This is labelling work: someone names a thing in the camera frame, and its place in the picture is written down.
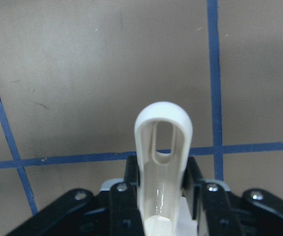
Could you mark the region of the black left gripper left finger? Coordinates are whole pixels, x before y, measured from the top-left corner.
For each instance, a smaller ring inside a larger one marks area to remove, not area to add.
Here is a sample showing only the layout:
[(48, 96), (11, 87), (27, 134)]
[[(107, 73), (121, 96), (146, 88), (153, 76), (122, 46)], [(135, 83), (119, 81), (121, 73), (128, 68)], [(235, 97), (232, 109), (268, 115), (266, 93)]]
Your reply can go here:
[(137, 204), (136, 156), (126, 160), (124, 179), (99, 194), (72, 189), (8, 233), (10, 236), (142, 236)]

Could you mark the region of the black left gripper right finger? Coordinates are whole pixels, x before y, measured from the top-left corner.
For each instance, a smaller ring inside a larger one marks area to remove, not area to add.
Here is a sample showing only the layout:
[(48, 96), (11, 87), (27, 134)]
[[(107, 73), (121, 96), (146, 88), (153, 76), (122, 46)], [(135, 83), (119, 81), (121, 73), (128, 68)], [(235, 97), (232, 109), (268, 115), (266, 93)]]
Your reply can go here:
[(283, 199), (260, 188), (238, 197), (224, 182), (205, 179), (194, 157), (188, 158), (184, 196), (199, 236), (283, 236)]

